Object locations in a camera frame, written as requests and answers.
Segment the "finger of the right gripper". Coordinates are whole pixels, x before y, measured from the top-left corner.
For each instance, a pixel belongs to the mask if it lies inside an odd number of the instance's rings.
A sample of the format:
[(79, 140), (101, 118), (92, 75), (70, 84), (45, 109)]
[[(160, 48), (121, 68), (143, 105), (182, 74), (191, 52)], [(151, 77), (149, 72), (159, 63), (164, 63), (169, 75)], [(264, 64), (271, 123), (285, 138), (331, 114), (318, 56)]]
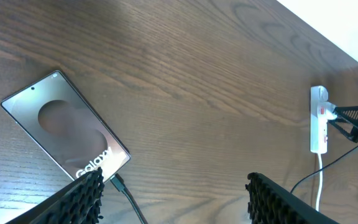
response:
[(335, 122), (358, 123), (358, 106), (335, 107), (334, 114), (337, 116)]
[(356, 128), (347, 121), (343, 119), (337, 120), (329, 120), (328, 123), (337, 129), (346, 139), (357, 143), (356, 138)]

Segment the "Galaxy S25 Ultra smartphone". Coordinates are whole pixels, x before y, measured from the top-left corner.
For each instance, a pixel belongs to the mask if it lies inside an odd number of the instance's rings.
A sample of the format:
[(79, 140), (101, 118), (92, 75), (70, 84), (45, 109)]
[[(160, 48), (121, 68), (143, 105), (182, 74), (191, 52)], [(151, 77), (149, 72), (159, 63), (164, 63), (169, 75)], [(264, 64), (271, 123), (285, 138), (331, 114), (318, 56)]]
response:
[(119, 138), (59, 70), (8, 96), (1, 107), (72, 180), (101, 169), (107, 182), (131, 159)]

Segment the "white power strip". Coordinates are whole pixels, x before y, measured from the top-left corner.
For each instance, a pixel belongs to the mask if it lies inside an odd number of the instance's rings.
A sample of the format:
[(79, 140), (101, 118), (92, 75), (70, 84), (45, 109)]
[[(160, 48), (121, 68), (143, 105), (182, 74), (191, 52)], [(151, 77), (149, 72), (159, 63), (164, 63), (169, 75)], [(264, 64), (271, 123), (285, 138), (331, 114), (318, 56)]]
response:
[(310, 151), (316, 154), (327, 153), (328, 121), (335, 120), (336, 105), (328, 101), (327, 89), (322, 86), (310, 88)]

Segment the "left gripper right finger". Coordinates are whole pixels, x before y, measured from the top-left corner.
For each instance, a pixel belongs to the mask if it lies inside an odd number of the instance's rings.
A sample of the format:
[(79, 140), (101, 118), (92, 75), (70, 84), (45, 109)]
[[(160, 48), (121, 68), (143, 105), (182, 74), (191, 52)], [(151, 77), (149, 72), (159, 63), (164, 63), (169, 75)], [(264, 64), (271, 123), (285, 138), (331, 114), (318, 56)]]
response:
[(247, 175), (252, 224), (336, 224), (261, 173)]

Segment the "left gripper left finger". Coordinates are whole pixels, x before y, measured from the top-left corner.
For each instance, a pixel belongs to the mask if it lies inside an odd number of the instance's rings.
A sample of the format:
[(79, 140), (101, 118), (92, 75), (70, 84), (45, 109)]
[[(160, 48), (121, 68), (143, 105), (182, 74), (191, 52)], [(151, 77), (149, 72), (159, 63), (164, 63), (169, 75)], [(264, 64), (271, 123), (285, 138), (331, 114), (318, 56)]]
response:
[(104, 190), (102, 169), (82, 175), (7, 224), (97, 224)]

